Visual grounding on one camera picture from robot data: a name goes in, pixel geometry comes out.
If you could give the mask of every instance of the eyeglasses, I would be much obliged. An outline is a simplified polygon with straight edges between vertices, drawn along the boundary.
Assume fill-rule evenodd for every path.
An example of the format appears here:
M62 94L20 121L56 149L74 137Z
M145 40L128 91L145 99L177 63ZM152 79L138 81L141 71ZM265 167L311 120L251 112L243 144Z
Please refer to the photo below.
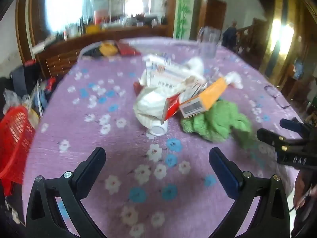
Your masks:
M282 108L282 109L286 109L288 107L290 107L291 105L287 102L287 100L285 99L285 97L281 94L281 92L277 89L280 86L270 86L267 85L264 87L264 90L266 91L266 93L268 93L268 95L270 95L271 97L274 98L276 104Z

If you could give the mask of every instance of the floral tablecloth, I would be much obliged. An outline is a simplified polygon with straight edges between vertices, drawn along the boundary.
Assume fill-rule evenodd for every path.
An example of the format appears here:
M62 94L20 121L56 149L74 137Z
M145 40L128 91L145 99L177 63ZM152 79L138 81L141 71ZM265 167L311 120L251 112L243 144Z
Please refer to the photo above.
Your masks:
M199 55L194 42L166 38L132 39L182 63ZM237 71L242 90L229 87L222 98L235 102L254 130L271 129L291 138L295 133L279 127L281 118L299 117L282 109L264 90L269 83L259 72L231 51L220 47L216 58L203 58L207 78ZM297 171L277 165L273 149L261 142L243 150L233 138L212 144L198 135L184 133L179 116L169 121L168 133L154 137L136 119L133 82L144 69L142 57L79 60L54 93L34 138L23 182L26 212L36 176L46 179L73 171L95 147L103 147L106 164L88 197L82 200L91 218L109 238L209 237L231 207L208 162L212 147L255 176L281 176L287 195ZM255 199L239 233L250 223ZM76 233L61 200L62 215Z

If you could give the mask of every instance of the green towel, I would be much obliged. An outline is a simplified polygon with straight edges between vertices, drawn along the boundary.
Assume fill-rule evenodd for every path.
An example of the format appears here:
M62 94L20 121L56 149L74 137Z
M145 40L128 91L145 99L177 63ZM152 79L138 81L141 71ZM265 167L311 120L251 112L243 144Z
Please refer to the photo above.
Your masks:
M234 138L243 148L253 139L249 119L238 112L235 103L226 100L217 101L207 112L182 119L181 126L184 132L197 132L212 142L225 141L233 131Z

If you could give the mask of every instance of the screw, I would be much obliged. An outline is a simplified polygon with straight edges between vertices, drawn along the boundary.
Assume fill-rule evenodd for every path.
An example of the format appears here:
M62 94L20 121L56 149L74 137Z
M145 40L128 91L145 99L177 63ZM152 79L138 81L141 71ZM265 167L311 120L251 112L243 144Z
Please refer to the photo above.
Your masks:
M278 175L273 175L274 180L279 181L280 177Z
M65 178L69 178L72 176L72 172L65 172L63 175Z
M252 174L249 171L244 171L243 172L243 176L247 177L247 178L250 178L252 176Z
M40 181L40 180L42 180L42 176L37 176L36 178L35 178L35 181Z

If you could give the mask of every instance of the glass jug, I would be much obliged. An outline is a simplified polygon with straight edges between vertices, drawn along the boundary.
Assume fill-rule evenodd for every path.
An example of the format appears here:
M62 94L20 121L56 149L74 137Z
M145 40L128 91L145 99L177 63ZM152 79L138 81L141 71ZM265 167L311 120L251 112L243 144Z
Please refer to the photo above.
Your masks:
M199 54L204 57L214 58L216 56L217 44L221 31L212 27L202 27L197 36L199 42Z

